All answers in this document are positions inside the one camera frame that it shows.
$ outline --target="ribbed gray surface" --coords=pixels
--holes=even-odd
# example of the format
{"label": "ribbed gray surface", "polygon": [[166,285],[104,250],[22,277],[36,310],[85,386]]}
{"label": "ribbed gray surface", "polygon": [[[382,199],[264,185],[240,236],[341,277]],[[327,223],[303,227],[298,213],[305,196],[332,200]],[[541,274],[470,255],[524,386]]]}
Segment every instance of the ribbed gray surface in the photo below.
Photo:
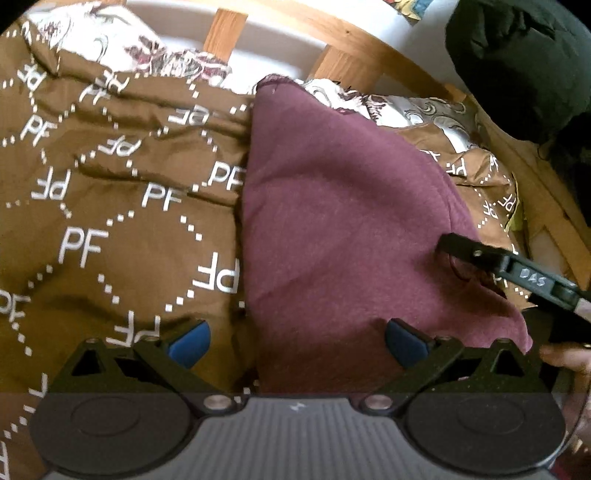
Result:
{"label": "ribbed gray surface", "polygon": [[[133,478],[476,479],[433,464],[407,444],[393,421],[358,413],[347,400],[273,398],[252,398],[234,416],[206,420],[174,460]],[[67,480],[67,477],[50,473],[46,480]],[[554,477],[541,471],[519,480],[554,480]]]}

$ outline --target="wooden headboard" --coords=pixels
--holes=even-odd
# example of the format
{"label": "wooden headboard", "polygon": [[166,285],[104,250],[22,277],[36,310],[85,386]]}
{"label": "wooden headboard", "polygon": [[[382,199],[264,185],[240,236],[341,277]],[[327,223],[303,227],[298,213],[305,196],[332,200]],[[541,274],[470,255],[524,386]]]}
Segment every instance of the wooden headboard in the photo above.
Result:
{"label": "wooden headboard", "polygon": [[[248,15],[309,35],[326,48],[309,78],[328,78],[345,88],[372,93],[383,74],[420,97],[451,99],[449,91],[425,70],[383,41],[321,10],[294,0],[186,0],[217,8],[203,49],[228,60]],[[76,0],[42,0],[37,5],[70,5]],[[125,0],[104,0],[123,5]]]}

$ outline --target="maroon blanket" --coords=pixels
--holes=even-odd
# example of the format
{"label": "maroon blanket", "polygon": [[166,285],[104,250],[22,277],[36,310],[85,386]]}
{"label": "maroon blanket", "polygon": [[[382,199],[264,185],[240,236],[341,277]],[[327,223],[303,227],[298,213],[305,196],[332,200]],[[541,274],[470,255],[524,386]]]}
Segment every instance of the maroon blanket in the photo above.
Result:
{"label": "maroon blanket", "polygon": [[436,254],[477,238],[433,159],[282,78],[259,84],[243,190],[246,307],[265,393],[365,393],[401,367],[392,317],[470,346],[531,346],[519,311],[483,275]]}

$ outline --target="wooden bed frame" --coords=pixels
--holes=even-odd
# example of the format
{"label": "wooden bed frame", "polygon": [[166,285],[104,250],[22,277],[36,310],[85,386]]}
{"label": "wooden bed frame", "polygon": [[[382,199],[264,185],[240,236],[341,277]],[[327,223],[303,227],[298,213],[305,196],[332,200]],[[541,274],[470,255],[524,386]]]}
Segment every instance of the wooden bed frame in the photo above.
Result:
{"label": "wooden bed frame", "polygon": [[[344,88],[371,93],[383,75],[419,97],[472,101],[450,85],[442,85],[389,45],[346,21],[294,0],[187,0],[217,8],[203,49],[228,60],[248,15],[282,25],[326,43],[309,78],[339,81]],[[42,0],[37,5],[63,6],[76,0]],[[122,5],[125,0],[103,0]],[[489,148],[517,179],[527,218],[525,241],[535,261],[568,276],[583,288],[591,278],[591,229],[556,173],[538,155],[538,146],[511,138],[482,112],[480,120],[491,140]]]}

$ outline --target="human hand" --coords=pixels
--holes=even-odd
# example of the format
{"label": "human hand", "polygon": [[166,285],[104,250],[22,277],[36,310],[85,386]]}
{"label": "human hand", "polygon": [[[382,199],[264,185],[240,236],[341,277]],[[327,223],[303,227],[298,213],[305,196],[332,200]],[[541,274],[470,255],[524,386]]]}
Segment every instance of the human hand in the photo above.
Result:
{"label": "human hand", "polygon": [[571,401],[568,402],[570,405],[565,406],[564,414],[567,420],[576,421],[581,405],[584,401],[587,402],[576,433],[582,441],[591,445],[591,404],[588,399],[591,384],[591,345],[579,343],[544,345],[540,348],[540,358],[549,365],[568,368],[576,373]]}

